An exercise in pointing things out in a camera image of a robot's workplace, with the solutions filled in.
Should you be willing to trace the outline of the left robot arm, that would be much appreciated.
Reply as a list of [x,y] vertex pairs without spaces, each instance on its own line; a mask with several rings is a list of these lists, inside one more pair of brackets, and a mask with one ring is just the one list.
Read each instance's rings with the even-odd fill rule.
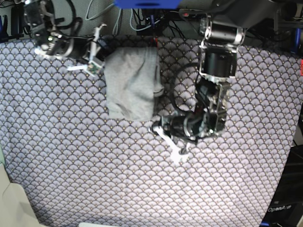
[[220,135],[227,117],[229,79],[237,68],[238,48],[243,44],[247,29],[253,27],[279,7],[277,0],[215,0],[206,10],[181,9],[179,14],[202,15],[199,32],[201,58],[188,67],[198,69],[195,82],[194,111],[175,107],[176,114],[163,116],[151,130],[170,146],[175,164],[188,159],[186,148],[180,148],[175,138],[197,144],[199,139]]

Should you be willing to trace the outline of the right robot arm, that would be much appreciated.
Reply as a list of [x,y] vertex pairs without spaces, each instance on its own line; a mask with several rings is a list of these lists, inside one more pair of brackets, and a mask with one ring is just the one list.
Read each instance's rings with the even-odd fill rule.
[[93,77],[104,71],[105,61],[100,55],[102,47],[99,39],[106,24],[95,27],[92,35],[79,35],[83,20],[77,16],[72,1],[67,1],[72,19],[65,26],[61,25],[64,19],[55,16],[51,0],[22,0],[21,3],[25,22],[30,26],[31,36],[36,42],[37,55],[46,59],[74,59],[78,65],[69,66],[68,71],[83,70]]

